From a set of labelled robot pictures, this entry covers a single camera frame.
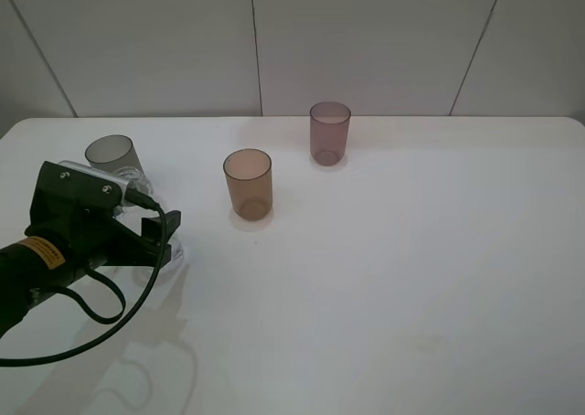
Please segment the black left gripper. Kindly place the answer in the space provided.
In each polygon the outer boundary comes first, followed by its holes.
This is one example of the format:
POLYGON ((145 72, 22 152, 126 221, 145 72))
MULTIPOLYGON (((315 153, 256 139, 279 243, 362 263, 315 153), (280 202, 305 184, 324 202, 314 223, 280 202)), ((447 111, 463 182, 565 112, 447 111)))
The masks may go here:
POLYGON ((38 173, 25 235, 48 240, 76 262, 102 256, 108 265, 154 267, 164 250, 161 266, 179 265, 181 212, 168 211, 165 220, 142 218, 138 235, 115 217, 123 202, 151 207, 151 198, 127 178, 46 161, 38 173))

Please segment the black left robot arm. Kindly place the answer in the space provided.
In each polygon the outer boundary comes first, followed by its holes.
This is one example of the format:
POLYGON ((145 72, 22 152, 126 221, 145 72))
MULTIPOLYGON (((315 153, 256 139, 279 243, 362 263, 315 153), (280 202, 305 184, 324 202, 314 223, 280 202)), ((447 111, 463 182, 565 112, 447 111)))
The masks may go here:
POLYGON ((134 232, 116 218, 126 205, 151 209, 154 201, 125 177, 71 161, 41 166, 25 237, 1 250, 3 333, 54 294, 68 296, 100 324, 122 318, 97 314, 70 285, 88 276, 125 304, 120 288, 97 268, 166 265, 172 247, 163 240, 181 223, 180 211, 172 210, 142 218, 140 232, 134 232))

